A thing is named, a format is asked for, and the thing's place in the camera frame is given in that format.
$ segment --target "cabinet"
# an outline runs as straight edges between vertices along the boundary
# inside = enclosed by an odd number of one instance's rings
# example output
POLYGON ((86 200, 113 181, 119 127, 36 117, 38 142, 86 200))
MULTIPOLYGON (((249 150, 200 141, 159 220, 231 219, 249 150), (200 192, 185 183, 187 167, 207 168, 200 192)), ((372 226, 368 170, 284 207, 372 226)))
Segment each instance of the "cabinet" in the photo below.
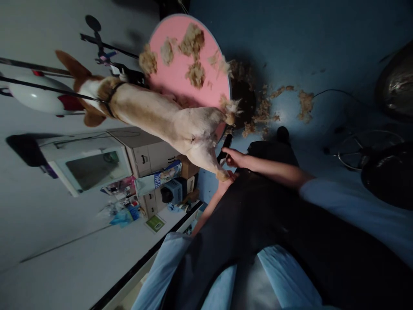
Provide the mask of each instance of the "cabinet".
POLYGON ((60 136, 37 143, 74 197, 132 175, 125 146, 106 132, 60 136))
POLYGON ((135 178, 167 167, 179 155, 167 142, 138 127, 110 129, 108 132, 125 146, 135 178))
MULTIPOLYGON (((169 166, 179 152, 167 142, 138 127, 117 128, 108 132, 125 146, 129 163, 135 178, 144 177, 169 166)), ((139 203, 148 218, 167 206, 162 202, 158 187, 151 193, 139 197, 139 203)))

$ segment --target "black shoe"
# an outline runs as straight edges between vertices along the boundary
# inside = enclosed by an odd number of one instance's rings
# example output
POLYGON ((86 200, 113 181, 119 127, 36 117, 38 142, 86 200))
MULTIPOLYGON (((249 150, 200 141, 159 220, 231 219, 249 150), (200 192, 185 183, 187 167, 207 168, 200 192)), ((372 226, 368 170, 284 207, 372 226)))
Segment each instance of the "black shoe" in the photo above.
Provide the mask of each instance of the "black shoe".
POLYGON ((278 142, 290 145, 290 133, 286 127, 281 126, 277 129, 276 140, 278 142))

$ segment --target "black apron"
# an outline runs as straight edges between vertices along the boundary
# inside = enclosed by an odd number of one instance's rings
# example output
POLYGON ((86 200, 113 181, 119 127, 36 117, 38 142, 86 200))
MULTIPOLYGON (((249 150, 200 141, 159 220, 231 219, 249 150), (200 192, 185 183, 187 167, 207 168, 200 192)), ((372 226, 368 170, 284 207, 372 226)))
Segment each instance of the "black apron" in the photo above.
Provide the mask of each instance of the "black apron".
MULTIPOLYGON (((298 165, 281 143, 254 142, 252 156, 298 165)), ((224 194, 181 259, 160 309, 200 309, 218 275, 281 245, 301 265, 323 304, 342 309, 410 308, 413 272, 374 237, 296 192, 247 169, 224 194)))

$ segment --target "grooming table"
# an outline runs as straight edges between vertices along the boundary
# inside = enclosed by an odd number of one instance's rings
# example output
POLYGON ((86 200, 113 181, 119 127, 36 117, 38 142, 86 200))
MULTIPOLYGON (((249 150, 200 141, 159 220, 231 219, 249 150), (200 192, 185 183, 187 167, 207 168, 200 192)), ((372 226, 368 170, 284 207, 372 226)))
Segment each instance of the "grooming table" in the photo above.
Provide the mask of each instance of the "grooming table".
MULTIPOLYGON (((168 16, 158 24, 149 44, 151 50, 157 54, 157 72, 151 74, 148 79, 152 90, 161 91, 163 94, 174 94, 177 99, 184 97, 198 106, 214 106, 219 109, 221 108, 219 103, 221 94, 232 99, 230 78, 221 72, 218 74, 218 62, 222 58, 221 49, 210 31, 196 18, 185 14, 168 16), (189 66, 194 63, 193 57, 185 56, 177 51, 190 23, 196 24, 203 30, 205 37, 205 46, 200 51, 200 62, 205 70, 205 81, 201 89, 195 88, 189 79, 185 79, 189 66), (160 54, 160 48, 167 37, 177 39, 176 46, 172 45, 174 58, 169 67, 164 65, 160 54), (217 50, 219 51, 218 62, 216 68, 212 68, 208 58, 212 57, 217 50)), ((225 124, 218 126, 216 131, 218 137, 222 137, 224 129, 225 124)))

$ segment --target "corgi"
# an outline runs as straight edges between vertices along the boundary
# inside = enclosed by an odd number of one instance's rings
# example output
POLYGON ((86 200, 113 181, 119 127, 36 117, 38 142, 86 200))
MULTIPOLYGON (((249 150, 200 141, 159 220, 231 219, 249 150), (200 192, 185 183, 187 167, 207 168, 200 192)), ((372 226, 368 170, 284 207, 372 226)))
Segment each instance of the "corgi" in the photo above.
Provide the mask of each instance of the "corgi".
POLYGON ((107 102, 78 98, 85 108, 86 126, 96 127, 106 118, 118 119, 166 141, 218 180, 229 178, 215 156, 215 131, 222 122, 234 124, 238 102, 227 102, 224 111, 215 107, 183 109, 171 96, 123 83, 116 77, 92 75, 69 54, 57 50, 56 55, 73 76, 76 93, 107 102))

